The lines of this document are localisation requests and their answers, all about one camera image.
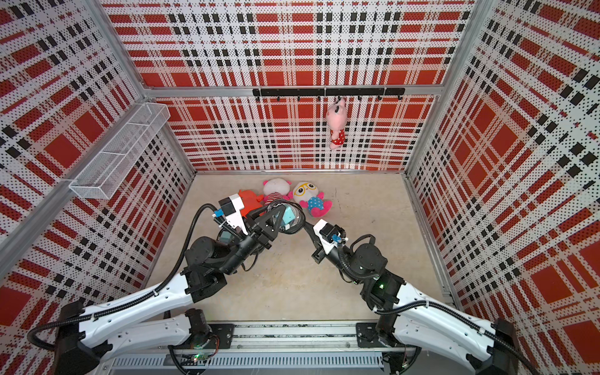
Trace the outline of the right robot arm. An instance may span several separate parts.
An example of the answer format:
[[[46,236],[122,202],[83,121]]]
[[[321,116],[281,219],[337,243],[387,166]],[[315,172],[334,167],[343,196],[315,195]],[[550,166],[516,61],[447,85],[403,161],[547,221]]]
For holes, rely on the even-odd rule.
[[[345,231],[324,220],[306,223],[316,263],[328,260],[342,279],[361,287],[361,298],[378,315],[382,345],[431,351],[465,367],[470,374],[517,374],[538,370],[520,351],[514,326],[461,312],[420,291],[387,269],[388,261],[371,234],[346,243]]]

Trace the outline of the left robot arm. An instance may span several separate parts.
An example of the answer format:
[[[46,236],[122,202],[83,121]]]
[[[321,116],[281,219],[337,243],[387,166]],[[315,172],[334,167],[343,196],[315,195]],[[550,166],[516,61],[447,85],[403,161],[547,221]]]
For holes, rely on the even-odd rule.
[[[210,237],[193,240],[188,234],[175,266],[162,283],[102,306],[85,309],[79,302],[64,306],[59,320],[28,331],[29,343],[54,353],[55,371],[69,370],[70,359],[80,373],[93,370],[114,347],[109,339],[119,329],[170,309],[190,306],[224,288],[226,277],[236,273],[249,256],[258,256],[270,248],[283,224],[286,204],[277,200],[251,211],[241,227],[235,227],[209,203],[198,209],[192,222],[197,223],[207,209],[212,210],[213,219],[222,230],[231,235],[229,243]]]

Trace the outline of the teal charger bottom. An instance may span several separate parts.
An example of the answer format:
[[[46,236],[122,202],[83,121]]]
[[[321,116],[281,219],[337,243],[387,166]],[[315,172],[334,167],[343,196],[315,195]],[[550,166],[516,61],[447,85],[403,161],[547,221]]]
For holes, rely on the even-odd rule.
[[[282,227],[286,230],[293,227],[297,221],[297,217],[296,209],[292,206],[287,206],[282,219]]]

